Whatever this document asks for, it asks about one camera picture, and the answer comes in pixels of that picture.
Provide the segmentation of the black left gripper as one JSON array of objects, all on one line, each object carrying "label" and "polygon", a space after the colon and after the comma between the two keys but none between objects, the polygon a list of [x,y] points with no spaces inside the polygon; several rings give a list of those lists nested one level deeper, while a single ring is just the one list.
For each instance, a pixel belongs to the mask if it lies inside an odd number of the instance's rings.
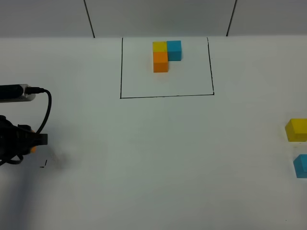
[{"label": "black left gripper", "polygon": [[0,116],[0,164],[18,165],[34,145],[47,145],[48,134],[38,134],[28,125],[14,126],[4,115]]}]

